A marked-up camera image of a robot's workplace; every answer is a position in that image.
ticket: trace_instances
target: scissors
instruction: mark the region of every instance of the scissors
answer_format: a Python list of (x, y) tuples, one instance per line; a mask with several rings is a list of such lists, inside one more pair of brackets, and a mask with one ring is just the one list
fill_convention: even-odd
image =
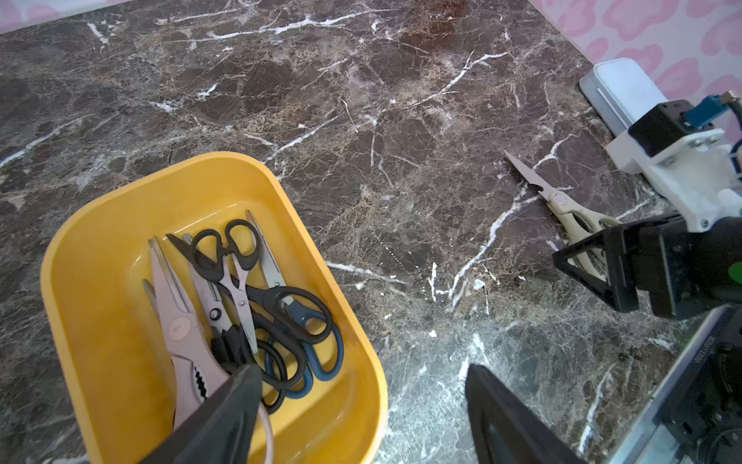
[[(287, 395), (288, 397), (292, 398), (301, 398), (302, 396), (305, 396), (312, 387), (312, 372), (306, 369), (305, 364), (307, 359), (311, 359), (311, 365), (314, 367), (315, 373), (318, 374), (318, 379), (324, 381), (334, 379), (337, 376), (338, 371), (340, 370), (340, 367), (342, 365), (342, 359), (344, 357), (342, 337), (339, 330), (333, 330), (335, 329), (335, 325), (332, 320), (332, 313), (329, 311), (329, 308), (322, 300), (304, 289), (281, 285), (285, 284), (285, 281), (283, 279), (283, 276), (280, 274), (280, 270), (278, 270), (278, 266), (275, 263), (275, 258), (270, 252), (270, 248), (262, 248), (263, 244), (265, 243), (265, 238), (260, 231), (259, 226), (257, 225), (257, 221), (255, 221), (255, 218), (252, 217), (252, 214), (250, 214), (249, 217), (252, 219), (252, 223), (254, 224), (253, 228), (251, 228), (251, 231), (257, 232), (257, 234), (254, 234), (254, 237), (256, 245), (261, 247), (261, 250), (259, 251), (260, 255), (263, 254), (263, 249), (267, 249), (266, 253), (269, 253), (270, 261), (266, 261), (265, 267), (263, 267), (263, 262), (261, 261), (261, 269), (263, 269), (264, 274), (266, 274), (265, 269), (268, 269), (268, 272), (266, 274), (266, 281), (269, 282), (269, 285), (273, 286), (268, 288), (268, 290), (258, 289), (250, 285), (244, 286), (248, 298), (251, 301), (262, 306), (266, 310), (266, 312), (274, 318), (274, 321), (271, 323), (261, 314), (253, 313), (252, 317), (255, 321), (255, 326), (266, 330), (271, 336), (272, 342), (280, 342), (283, 346), (289, 349), (289, 351), (298, 361), (297, 373), (291, 379), (284, 382), (280, 379), (276, 379), (273, 376), (272, 363), (269, 361), (269, 359), (266, 359), (267, 371), (263, 376), (263, 379), (270, 385), (273, 385), (275, 388), (288, 388), (298, 383), (299, 378), (297, 377), (300, 373), (301, 377), (304, 378), (304, 386), (302, 390), (294, 393), (287, 392)], [(168, 239), (173, 243), (173, 245), (175, 245), (175, 247), (181, 252), (181, 254), (191, 262), (191, 264), (196, 263), (200, 264), (200, 266), (202, 267), (207, 268), (213, 268), (217, 266), (215, 262), (213, 262), (210, 258), (205, 256), (196, 247), (194, 247), (193, 243), (195, 243), (195, 239), (194, 242), (190, 245), (188, 245), (186, 241), (181, 240), (172, 234), (168, 234)], [(233, 277), (230, 276), (230, 279), (232, 280), (232, 286), (238, 285), (234, 282)], [(215, 286), (221, 287), (222, 283), (219, 282), (218, 284), (215, 284)], [(312, 303), (317, 305), (318, 308), (320, 308), (321, 312), (314, 311), (307, 308), (306, 306), (303, 306), (299, 301), (294, 300), (292, 295), (298, 295), (309, 299)], [(284, 309), (284, 307), (286, 306), (291, 306), (292, 308), (291, 310), (289, 310), (288, 314)], [(322, 330), (322, 332), (320, 332), (319, 334), (315, 335), (313, 333), (310, 333), (306, 329), (306, 323), (312, 318), (316, 318), (317, 320), (325, 323), (324, 330)], [(335, 363), (335, 367), (331, 371), (324, 371), (313, 347), (309, 346), (309, 349), (304, 350), (299, 348), (299, 351), (301, 353), (295, 352), (296, 343), (298, 343), (299, 341), (301, 341), (302, 344), (304, 344), (305, 346), (317, 344), (326, 339), (330, 333), (335, 334), (338, 346), (337, 362)]]
[[(240, 248), (237, 246), (237, 243), (234, 241), (234, 238), (232, 238), (232, 230), (233, 228), (237, 226), (244, 226), (250, 229), (250, 233), (253, 237), (253, 243), (255, 244), (255, 248), (253, 251), (245, 256), (240, 252)], [(190, 246), (190, 255), (186, 256), (189, 258), (189, 261), (191, 262), (191, 265), (193, 266), (194, 270), (206, 279), (207, 281), (213, 283), (213, 284), (220, 284), (222, 287), (227, 289), (229, 292), (229, 295), (232, 297), (232, 301), (234, 302), (234, 307), (237, 308), (237, 314), (240, 317), (240, 322), (242, 323), (243, 331), (245, 332), (245, 336), (247, 337), (247, 342), (250, 345), (250, 350), (253, 352), (253, 354), (257, 353), (257, 339), (255, 337), (255, 324), (252, 320), (252, 312), (250, 310), (250, 304), (248, 302), (248, 296), (245, 292), (245, 286), (247, 284), (247, 275), (248, 272), (255, 267), (255, 264), (257, 264), (257, 260), (260, 257), (260, 237), (256, 234), (256, 230), (253, 227), (252, 224), (247, 222), (244, 219), (235, 219), (231, 220), (227, 223), (227, 225), (224, 227), (224, 235), (227, 239), (227, 246), (224, 247), (222, 243), (222, 236), (219, 232), (213, 229), (204, 229), (201, 232), (198, 232), (195, 237), (193, 237), (193, 241), (191, 242)], [(217, 261), (213, 262), (209, 260), (206, 261), (200, 261), (196, 259), (196, 253), (200, 253), (198, 249), (198, 244), (206, 237), (213, 237), (216, 239), (217, 242)], [(231, 256), (232, 261), (234, 262), (234, 268), (237, 270), (237, 285), (234, 284), (232, 280), (232, 274), (229, 273), (229, 266), (227, 265), (227, 260), (224, 259), (225, 256)], [(223, 311), (222, 308), (215, 308), (218, 310), (222, 310), (222, 314), (226, 314)]]
[[(263, 271), (263, 274), (266, 277), (266, 282), (268, 282), (268, 288), (269, 290), (271, 288), (287, 288), (286, 287), (286, 281), (283, 279), (283, 275), (280, 272), (280, 269), (278, 268), (278, 263), (276, 262), (275, 256), (273, 255), (273, 252), (270, 249), (270, 246), (268, 246), (268, 241), (266, 240), (265, 236), (263, 235), (263, 231), (260, 230), (260, 226), (257, 224), (257, 221), (255, 220), (255, 217), (252, 215), (250, 211), (247, 212), (247, 218), (250, 223), (252, 223), (257, 233), (260, 236), (260, 244), (262, 246), (260, 250), (260, 268)], [(322, 303), (322, 305), (319, 305), (317, 301), (321, 302), (319, 298), (308, 298), (310, 301), (317, 304), (318, 307), (322, 308), (325, 307), (325, 304)], [(291, 295), (286, 295), (282, 297), (280, 300), (283, 303), (283, 310), (288, 310), (289, 315), (291, 318), (300, 326), (306, 327), (306, 325), (311, 321), (312, 319), (316, 319), (318, 321), (321, 321), (325, 324), (327, 324), (327, 317), (323, 313), (319, 313), (317, 311), (311, 310), (308, 307), (304, 306), (302, 303), (300, 303), (298, 300), (295, 300)], [(286, 392), (287, 398), (292, 399), (299, 399), (305, 397), (309, 391), (312, 389), (312, 374), (314, 374), (315, 377), (317, 377), (317, 380), (321, 382), (328, 382), (329, 380), (334, 379), (338, 372), (340, 372), (340, 368), (343, 365), (343, 357), (345, 354), (345, 348), (343, 344), (343, 336), (340, 333), (340, 329), (338, 329), (337, 325), (334, 325), (332, 327), (332, 334), (335, 337), (335, 343), (338, 346), (338, 357), (335, 360), (335, 366), (330, 370), (324, 370), (322, 363), (320, 362), (319, 357), (317, 356), (317, 352), (315, 351), (314, 347), (311, 343), (308, 342), (302, 342), (302, 346), (304, 348), (304, 352), (306, 353), (306, 358), (309, 360), (309, 367), (311, 369), (307, 369), (304, 374), (304, 386), (299, 391), (289, 390)], [(265, 360), (265, 369), (266, 372), (269, 374), (273, 374), (272, 364), (269, 362), (268, 359)]]
[[(616, 218), (585, 208), (575, 200), (572, 200), (566, 193), (552, 187), (541, 176), (536, 174), (533, 169), (518, 160), (518, 158), (507, 151), (505, 155), (529, 184), (540, 187), (539, 193), (546, 199), (546, 206), (556, 215), (556, 218), (559, 219), (567, 230), (567, 236), (571, 243), (576, 244), (594, 233), (603, 230), (605, 226), (616, 226), (621, 223)], [(590, 251), (603, 265), (606, 264), (605, 252), (599, 249), (591, 249)], [(587, 252), (577, 255), (577, 260), (586, 272), (603, 279), (603, 275), (595, 269)]]
[(193, 304), (156, 238), (149, 240), (149, 255), (154, 285), (146, 280), (143, 284), (175, 369), (174, 427), (178, 428), (229, 376), (211, 355)]
[[(257, 238), (257, 240), (260, 240), (260, 236), (255, 235), (255, 237)], [(180, 239), (175, 235), (167, 234), (167, 238), (180, 252), (180, 254), (183, 255), (184, 258), (186, 258), (194, 271), (196, 271), (191, 274), (191, 277), (193, 278), (194, 287), (196, 287), (196, 293), (199, 295), (201, 307), (206, 314), (206, 319), (209, 321), (209, 325), (211, 326), (212, 330), (216, 334), (221, 335), (220, 339), (215, 339), (218, 340), (217, 343), (214, 343), (214, 341), (212, 341), (212, 350), (215, 349), (215, 345), (218, 345), (218, 350), (220, 352), (229, 352), (232, 356), (237, 355), (238, 353), (243, 351), (240, 347), (239, 338), (234, 336), (235, 327), (237, 327), (237, 325), (232, 324), (232, 321), (229, 318), (229, 314), (224, 309), (224, 303), (219, 297), (220, 290), (222, 293), (229, 295), (231, 298), (233, 298), (232, 292), (229, 291), (229, 288), (225, 286), (221, 282), (221, 280), (219, 280), (217, 283), (214, 283), (213, 281), (210, 281), (203, 277), (197, 271), (199, 267), (205, 269), (215, 268), (217, 264), (198, 249), (195, 249), (195, 252), (193, 252), (193, 244), (196, 242), (195, 238), (192, 240), (190, 235), (184, 234), (183, 239)], [(229, 278), (231, 280), (230, 284), (233, 287), (236, 287), (238, 283), (235, 282), (234, 277), (230, 275)], [(261, 298), (263, 297), (263, 293), (265, 292), (265, 290), (255, 289), (254, 287), (250, 287), (249, 285), (246, 285), (246, 287), (252, 288), (251, 294), (253, 294), (255, 298), (257, 298), (255, 293), (257, 293)], [(218, 313), (221, 314), (221, 317), (212, 317), (217, 315)], [(304, 353), (302, 347), (299, 345), (299, 341), (295, 337), (293, 337), (290, 332), (286, 331), (284, 327), (271, 323), (270, 321), (268, 321), (268, 319), (266, 319), (259, 313), (252, 312), (250, 321), (253, 323), (253, 327), (265, 330), (272, 339), (275, 339), (279, 343), (281, 343), (296, 358), (297, 362), (296, 373), (291, 378), (287, 378), (287, 375), (285, 374), (276, 378), (273, 376), (273, 374), (269, 375), (263, 372), (263, 381), (279, 391), (286, 390), (299, 383), (299, 381), (305, 375), (304, 372), (306, 370), (307, 364), (306, 354)], [(255, 336), (255, 329), (253, 329), (252, 335)], [(286, 370), (286, 363), (283, 361), (280, 355), (278, 355), (278, 352), (273, 348), (273, 346), (261, 340), (257, 340), (256, 345), (267, 353), (266, 359), (273, 358), (276, 361), (276, 364), (278, 364), (279, 367), (279, 371), (283, 372)], [(226, 360), (226, 354), (220, 357)], [(229, 359), (228, 361), (235, 365), (241, 365), (248, 362), (249, 360), (246, 359), (245, 356), (239, 356), (239, 359)]]

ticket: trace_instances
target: white bracket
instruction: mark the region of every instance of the white bracket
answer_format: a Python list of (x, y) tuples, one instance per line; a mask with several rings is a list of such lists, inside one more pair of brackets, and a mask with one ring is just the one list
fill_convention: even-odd
[(690, 134), (650, 157), (624, 131), (605, 150), (621, 171), (644, 173), (685, 218), (689, 232), (705, 232), (721, 218), (742, 216), (742, 181), (732, 165), (732, 147), (710, 146), (723, 134), (723, 129)]

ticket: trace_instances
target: yellow plastic bin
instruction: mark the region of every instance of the yellow plastic bin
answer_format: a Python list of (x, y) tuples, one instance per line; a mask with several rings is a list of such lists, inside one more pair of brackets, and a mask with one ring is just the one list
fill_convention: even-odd
[[(225, 151), (156, 172), (82, 207), (56, 233), (42, 265), (42, 294), (67, 387), (92, 463), (135, 463), (171, 432), (175, 381), (142, 279), (147, 240), (162, 247), (199, 307), (186, 261), (165, 234), (223, 228), (249, 209), (288, 285), (322, 298), (345, 343), (338, 376), (271, 415), (276, 463), (370, 463), (387, 420), (381, 363), (274, 175)], [(262, 273), (249, 283), (266, 288)], [(326, 367), (334, 342), (318, 346)], [(249, 462), (261, 463), (256, 428)]]

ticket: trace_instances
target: blue connector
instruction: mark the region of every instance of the blue connector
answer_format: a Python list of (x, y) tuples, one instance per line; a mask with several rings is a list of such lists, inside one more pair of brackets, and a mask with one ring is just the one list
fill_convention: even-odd
[(688, 125), (700, 129), (721, 116), (728, 109), (729, 106), (724, 105), (719, 100), (718, 95), (708, 95), (695, 108), (686, 111), (683, 119)]

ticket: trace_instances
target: white container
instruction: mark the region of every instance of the white container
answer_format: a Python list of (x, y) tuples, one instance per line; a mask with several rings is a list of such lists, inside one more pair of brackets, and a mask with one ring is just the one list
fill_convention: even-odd
[(593, 66), (580, 79), (580, 88), (615, 136), (658, 103), (667, 101), (637, 62), (629, 58)]

